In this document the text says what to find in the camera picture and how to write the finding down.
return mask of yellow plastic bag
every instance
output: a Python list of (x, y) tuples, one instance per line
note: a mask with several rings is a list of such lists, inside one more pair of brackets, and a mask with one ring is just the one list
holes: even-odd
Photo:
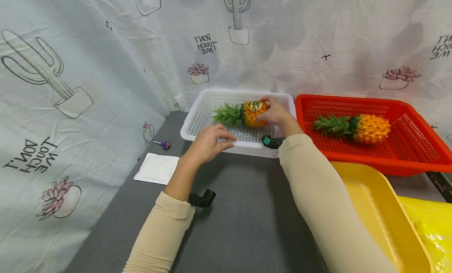
[(399, 197), (437, 273), (452, 273), (452, 204)]

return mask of potted cactus drawing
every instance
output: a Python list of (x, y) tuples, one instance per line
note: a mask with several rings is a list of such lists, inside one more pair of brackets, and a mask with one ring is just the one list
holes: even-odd
[(187, 73), (191, 75), (191, 81), (196, 85), (209, 82), (209, 67), (204, 64), (194, 63), (191, 67), (187, 67)]
[(148, 145), (152, 142), (152, 139), (154, 139), (154, 127), (146, 121), (144, 122), (143, 130), (143, 138), (146, 145)]
[(380, 89), (404, 89), (409, 83), (414, 81), (414, 78), (421, 77), (421, 74), (415, 74), (416, 70), (411, 70), (409, 66), (388, 69), (386, 74), (383, 74), (383, 81), (380, 83)]
[(162, 6), (160, 0), (135, 0), (135, 4), (143, 16), (148, 16), (152, 12), (159, 10)]
[(33, 70), (28, 70), (15, 59), (4, 56), (1, 61), (9, 71), (20, 79), (34, 85), (49, 84), (62, 97), (62, 100), (58, 101), (55, 107), (71, 119), (77, 118), (89, 109), (93, 104), (93, 100), (83, 89), (79, 87), (72, 90), (60, 78), (64, 64), (57, 53), (45, 41), (36, 38), (38, 44), (51, 57), (51, 64), (15, 33), (3, 30), (2, 35), (6, 43), (33, 68)]
[(36, 215), (39, 220), (50, 216), (64, 218), (69, 216), (77, 207), (82, 190), (79, 186), (73, 186), (74, 182), (68, 182), (66, 176), (60, 183), (53, 182), (51, 186), (42, 193), (42, 211)]
[(250, 0), (224, 0), (226, 9), (232, 12), (234, 26), (229, 27), (231, 41), (235, 44), (248, 44), (250, 34), (247, 27), (242, 27), (241, 14), (250, 8)]

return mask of white plastic basket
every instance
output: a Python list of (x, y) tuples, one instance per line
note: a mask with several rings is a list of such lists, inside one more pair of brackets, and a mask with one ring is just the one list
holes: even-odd
[[(225, 103), (230, 105), (241, 104), (250, 100), (258, 100), (266, 95), (276, 98), (294, 117), (297, 117), (293, 97), (289, 94), (232, 89), (205, 89), (196, 98), (190, 112), (188, 112), (184, 125), (180, 130), (180, 135), (185, 140), (193, 141), (202, 128), (213, 124), (213, 110), (219, 106), (224, 106)], [(277, 126), (250, 128), (244, 125), (225, 125), (225, 127), (237, 138), (234, 147), (225, 152), (278, 158), (278, 150), (265, 147), (261, 142), (261, 137), (265, 134), (272, 137), (282, 137), (282, 133), (280, 133)]]

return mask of gold sticker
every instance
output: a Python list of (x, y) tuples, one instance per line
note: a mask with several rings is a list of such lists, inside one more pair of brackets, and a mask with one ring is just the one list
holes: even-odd
[(259, 109), (261, 109), (261, 107), (262, 107), (262, 103), (259, 100), (250, 101), (248, 103), (248, 109), (250, 109), (252, 111), (258, 111)]

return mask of red plastic basket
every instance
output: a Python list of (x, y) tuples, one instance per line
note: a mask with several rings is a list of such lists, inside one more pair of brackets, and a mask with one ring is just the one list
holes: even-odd
[[(443, 140), (409, 104), (398, 100), (299, 95), (295, 101), (297, 119), (318, 149), (330, 161), (366, 164), (387, 175), (412, 176), (427, 171), (452, 172), (452, 153)], [(322, 137), (314, 130), (316, 115), (332, 113), (354, 116), (360, 113), (389, 120), (389, 138), (376, 145)]]

